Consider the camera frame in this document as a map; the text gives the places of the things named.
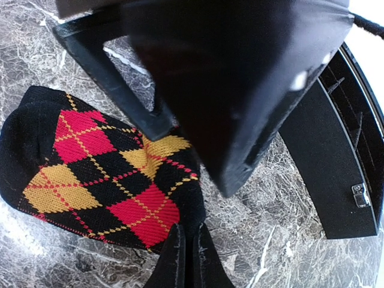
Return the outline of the red yellow black argyle sock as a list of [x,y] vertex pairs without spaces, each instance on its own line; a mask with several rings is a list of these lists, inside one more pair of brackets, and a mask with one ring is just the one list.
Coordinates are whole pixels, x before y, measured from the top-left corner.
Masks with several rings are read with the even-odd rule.
[[1,129],[1,197],[78,235],[159,253],[174,224],[206,218],[200,167],[179,128],[151,141],[84,101],[31,86]]

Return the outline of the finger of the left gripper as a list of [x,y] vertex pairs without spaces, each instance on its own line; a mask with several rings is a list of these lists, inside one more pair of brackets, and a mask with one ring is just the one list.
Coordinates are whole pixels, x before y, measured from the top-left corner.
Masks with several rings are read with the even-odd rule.
[[255,97],[229,124],[214,122],[208,133],[213,147],[201,160],[224,197],[231,197],[246,183],[306,92],[290,91],[279,99],[270,95]]
[[117,11],[99,11],[53,28],[61,46],[107,94],[131,122],[151,141],[167,136],[173,128],[172,113],[155,97],[148,111],[104,52],[103,44],[124,35]]

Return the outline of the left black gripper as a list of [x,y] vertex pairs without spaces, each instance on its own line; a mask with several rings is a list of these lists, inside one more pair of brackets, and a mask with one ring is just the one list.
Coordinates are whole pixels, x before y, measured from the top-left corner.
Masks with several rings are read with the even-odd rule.
[[158,96],[206,158],[214,122],[308,90],[352,27],[348,1],[57,1],[66,22],[117,11]]

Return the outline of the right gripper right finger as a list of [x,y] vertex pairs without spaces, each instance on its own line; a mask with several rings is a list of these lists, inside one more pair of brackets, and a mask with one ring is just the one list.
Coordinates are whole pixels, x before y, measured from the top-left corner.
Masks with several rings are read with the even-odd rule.
[[235,287],[224,271],[205,223],[200,225],[193,238],[193,287]]

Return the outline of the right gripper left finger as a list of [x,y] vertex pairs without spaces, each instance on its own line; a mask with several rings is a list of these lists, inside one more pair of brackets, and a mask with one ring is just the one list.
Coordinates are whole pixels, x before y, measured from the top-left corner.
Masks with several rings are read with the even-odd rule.
[[174,224],[161,249],[158,262],[143,288],[185,287],[185,233]]

